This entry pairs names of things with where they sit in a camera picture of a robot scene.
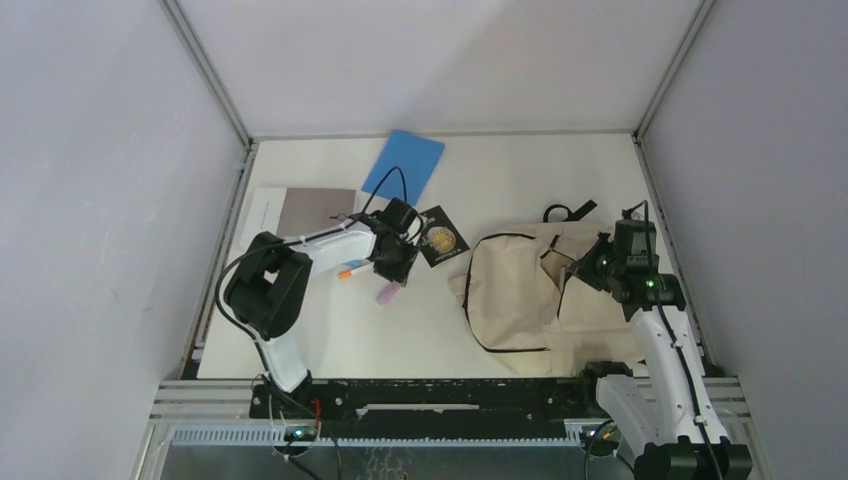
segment black bag strap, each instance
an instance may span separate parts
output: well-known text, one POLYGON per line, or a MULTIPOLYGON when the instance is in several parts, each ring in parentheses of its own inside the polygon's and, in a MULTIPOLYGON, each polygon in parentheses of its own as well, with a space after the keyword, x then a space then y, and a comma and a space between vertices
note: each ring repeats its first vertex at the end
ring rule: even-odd
POLYGON ((568 212, 568 215, 565 216, 565 220, 562 220, 563 222, 576 222, 578 220, 582 220, 583 217, 588 215, 589 212, 594 210, 595 207, 597 207, 597 206, 598 206, 598 204, 595 203, 594 200, 589 200, 586 203, 584 203, 583 206, 581 206, 577 210, 571 211, 571 209, 566 207, 565 205, 562 205, 560 203, 555 203, 545 210, 545 214, 542 216, 542 222, 550 223, 551 212, 553 212, 554 210, 560 209, 560 208, 565 209, 565 211, 568 212))

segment gold emblem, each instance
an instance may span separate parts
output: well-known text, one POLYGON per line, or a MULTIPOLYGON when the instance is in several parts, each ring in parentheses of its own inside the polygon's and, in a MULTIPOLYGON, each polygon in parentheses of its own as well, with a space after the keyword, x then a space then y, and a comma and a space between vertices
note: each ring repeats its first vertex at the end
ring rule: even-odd
POLYGON ((427 243, 440 254, 445 254, 456 247, 456 236, 445 227, 433 227, 427 232, 427 243))

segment pink eraser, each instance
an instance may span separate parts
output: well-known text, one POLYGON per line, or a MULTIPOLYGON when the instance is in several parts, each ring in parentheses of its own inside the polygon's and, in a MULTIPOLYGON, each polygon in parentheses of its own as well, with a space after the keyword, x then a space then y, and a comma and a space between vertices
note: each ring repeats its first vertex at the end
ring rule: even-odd
POLYGON ((380 292, 380 296, 377 297, 377 305, 380 305, 382 307, 386 306, 389 302, 392 301, 392 298, 402 286, 403 285, 397 282, 390 283, 388 287, 384 288, 383 291, 380 292))

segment orange marker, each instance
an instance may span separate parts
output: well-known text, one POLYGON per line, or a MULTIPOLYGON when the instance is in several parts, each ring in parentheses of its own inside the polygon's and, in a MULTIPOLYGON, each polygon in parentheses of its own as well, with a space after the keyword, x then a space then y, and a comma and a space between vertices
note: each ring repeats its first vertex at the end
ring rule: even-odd
POLYGON ((359 267, 356 267, 353 270, 348 270, 346 272, 340 273, 339 278, 344 280, 345 278, 350 278, 350 277, 356 275, 357 273, 361 273, 361 272, 364 272, 366 270, 372 270, 372 269, 373 269, 372 265, 370 263, 366 263, 365 265, 361 265, 359 267))

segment gray wall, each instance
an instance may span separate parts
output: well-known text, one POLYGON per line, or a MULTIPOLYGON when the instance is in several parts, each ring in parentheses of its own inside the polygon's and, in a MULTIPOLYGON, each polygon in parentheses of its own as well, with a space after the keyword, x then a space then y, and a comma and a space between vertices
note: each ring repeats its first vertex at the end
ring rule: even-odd
POLYGON ((392 128, 632 130, 698 6, 698 0, 639 0, 635 7, 621 0, 182 3, 257 136, 392 128))
POLYGON ((0 6, 0 478, 127 478, 241 147, 156 2, 0 6))
POLYGON ((844 478, 848 3, 721 2, 647 156, 772 473, 844 478))

